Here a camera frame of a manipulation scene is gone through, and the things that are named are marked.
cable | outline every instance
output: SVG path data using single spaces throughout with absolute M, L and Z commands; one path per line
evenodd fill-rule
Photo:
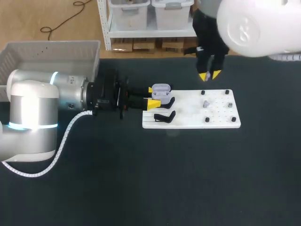
M 27 177 L 27 178 L 37 178 L 37 177 L 40 177 L 40 176 L 43 176 L 44 174 L 48 173 L 53 167 L 54 165 L 56 164 L 58 158 L 60 157 L 61 153 L 62 153 L 62 150 L 64 148 L 64 145 L 65 145 L 65 142 L 67 140 L 67 137 L 68 137 L 68 134 L 72 128 L 72 126 L 74 125 L 75 121 L 77 119 L 79 119 L 80 117 L 82 116 L 85 116 L 85 115 L 92 115 L 92 111 L 85 111 L 85 112 L 81 112 L 79 114 L 77 114 L 72 120 L 71 122 L 69 123 L 66 131 L 65 131 L 65 134 L 63 136 L 63 139 L 62 139 L 62 142 L 61 142 L 61 145 L 55 155 L 55 158 L 53 159 L 52 163 L 45 169 L 43 170 L 42 172 L 40 173 L 34 173 L 34 174 L 30 174 L 30 173 L 23 173 L 23 172 L 20 172 L 16 169 L 14 169 L 13 167 L 11 167 L 10 165 L 8 165 L 5 161 L 3 161 L 3 165 L 8 168 L 10 171 L 22 176 L 22 177 Z
M 295 54 L 275 54 L 269 56 L 269 58 L 277 61 L 301 61 L 301 53 Z
M 51 36 L 51 34 L 52 34 L 52 32 L 53 31 L 55 31 L 56 29 L 58 29 L 60 26 L 62 26 L 64 23 L 66 23 L 67 21 L 69 21 L 69 20 L 71 20 L 72 18 L 74 18 L 75 16 L 77 16 L 78 14 L 80 14 L 84 9 L 85 9 L 85 5 L 86 4 L 88 4 L 90 1 L 92 1 L 92 0 L 89 0 L 89 1 L 87 1 L 87 2 L 82 2 L 82 1 L 75 1 L 74 3 L 73 3 L 73 5 L 74 6 L 83 6 L 83 8 L 78 12 L 78 13 L 76 13 L 76 14 L 74 14 L 73 16 L 71 16 L 71 17 L 69 17 L 68 19 L 66 19 L 64 22 L 62 22 L 60 25 L 58 25 L 56 28 L 54 28 L 54 29 L 51 29 L 51 27 L 42 27 L 41 29 L 40 29 L 40 31 L 42 32 L 42 33 L 49 33 L 49 35 L 48 35 L 48 41 L 50 41 L 50 36 Z

wooden floor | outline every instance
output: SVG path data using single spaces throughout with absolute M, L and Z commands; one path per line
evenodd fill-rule
M 9 41 L 47 40 L 40 28 L 55 28 L 80 11 L 75 0 L 0 0 L 0 50 Z M 88 3 L 84 11 L 52 33 L 51 40 L 101 40 L 103 35 L 97 1 Z M 178 53 L 116 53 L 101 46 L 101 58 L 182 57 Z

white plastic crate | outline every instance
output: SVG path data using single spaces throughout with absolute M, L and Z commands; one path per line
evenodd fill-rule
M 15 69 L 85 75 L 89 81 L 94 81 L 99 48 L 97 40 L 8 43 L 0 52 L 0 102 L 8 101 L 6 83 Z
M 240 128 L 241 122 L 233 91 L 220 90 L 172 90 L 175 102 L 170 109 L 155 108 L 143 112 L 142 126 L 145 129 L 230 129 Z M 154 114 L 170 116 L 171 123 L 155 121 Z
M 151 0 L 109 0 L 118 30 L 146 30 Z
M 194 0 L 151 0 L 156 8 L 158 30 L 183 30 L 187 28 L 190 7 Z

white board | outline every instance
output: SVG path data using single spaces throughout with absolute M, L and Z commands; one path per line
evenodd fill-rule
M 173 90 L 171 95 L 175 102 L 170 109 L 155 108 L 143 111 L 142 126 L 145 129 L 230 129 L 239 128 L 240 118 L 234 100 L 233 91 L 226 94 L 225 89 L 220 90 Z M 169 116 L 172 111 L 176 115 L 171 123 L 155 121 L 154 114 Z

dark table surface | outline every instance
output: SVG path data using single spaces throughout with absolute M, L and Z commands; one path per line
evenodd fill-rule
M 80 119 L 40 178 L 0 166 L 1 226 L 301 225 L 301 63 L 227 57 L 203 83 L 195 59 L 101 60 L 133 86 L 232 89 L 239 129 L 142 128 L 130 110 Z M 9 120 L 0 105 L 0 120 Z M 74 113 L 60 113 L 58 144 Z M 15 163 L 38 172 L 51 161 Z

